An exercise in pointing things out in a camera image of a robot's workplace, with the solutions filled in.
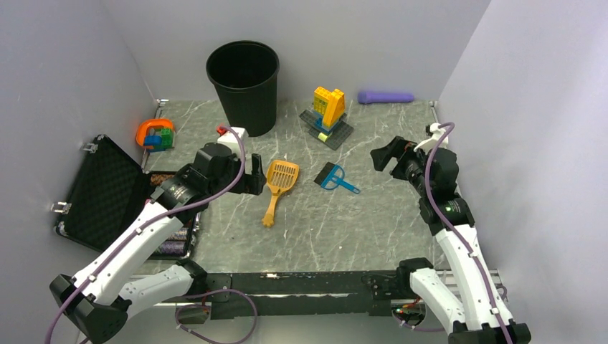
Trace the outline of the blue hand brush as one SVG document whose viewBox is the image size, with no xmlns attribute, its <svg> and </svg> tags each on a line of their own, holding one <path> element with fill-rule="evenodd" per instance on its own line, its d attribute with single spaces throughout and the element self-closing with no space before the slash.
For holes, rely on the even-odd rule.
<svg viewBox="0 0 608 344">
<path fill-rule="evenodd" d="M 343 187 L 354 194 L 360 194 L 361 190 L 347 182 L 344 179 L 345 176 L 346 172 L 340 165 L 327 162 L 318 175 L 314 178 L 313 182 L 327 191 L 332 191 L 338 187 Z"/>
</svg>

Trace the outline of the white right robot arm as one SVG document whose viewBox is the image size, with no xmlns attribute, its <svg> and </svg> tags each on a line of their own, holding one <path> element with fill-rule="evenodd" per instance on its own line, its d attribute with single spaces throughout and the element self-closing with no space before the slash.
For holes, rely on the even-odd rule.
<svg viewBox="0 0 608 344">
<path fill-rule="evenodd" d="M 514 320 L 491 280 L 472 212 L 456 190 L 456 154 L 438 148 L 430 157 L 415 145 L 396 136 L 370 155 L 376 171 L 396 159 L 391 176 L 408 181 L 419 194 L 421 217 L 447 258 L 457 292 L 448 288 L 426 258 L 400 261 L 397 292 L 420 297 L 442 324 L 448 343 L 529 343 L 527 324 Z"/>
</svg>

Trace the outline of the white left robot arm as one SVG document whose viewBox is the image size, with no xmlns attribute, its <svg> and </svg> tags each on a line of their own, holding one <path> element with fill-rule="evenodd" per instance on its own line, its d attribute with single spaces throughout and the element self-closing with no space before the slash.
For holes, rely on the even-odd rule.
<svg viewBox="0 0 608 344">
<path fill-rule="evenodd" d="M 93 262 L 73 276 L 58 275 L 50 290 L 63 315 L 90 343 L 106 343 L 133 316 L 173 297 L 189 301 L 208 291 L 206 271 L 181 259 L 168 269 L 135 282 L 133 273 L 174 232 L 226 192 L 259 195 L 266 184 L 259 154 L 244 172 L 244 151 L 207 143 L 193 162 L 151 194 L 134 222 Z"/>
</svg>

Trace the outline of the orange slotted scoop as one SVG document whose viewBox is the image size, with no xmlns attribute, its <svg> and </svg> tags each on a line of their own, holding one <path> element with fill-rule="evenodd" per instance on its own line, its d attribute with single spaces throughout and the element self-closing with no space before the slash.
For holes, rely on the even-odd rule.
<svg viewBox="0 0 608 344">
<path fill-rule="evenodd" d="M 262 225 L 270 228 L 275 223 L 275 208 L 278 199 L 289 191 L 298 179 L 300 167 L 288 161 L 274 160 L 267 172 L 267 186 L 271 197 L 269 206 L 262 218 Z"/>
</svg>

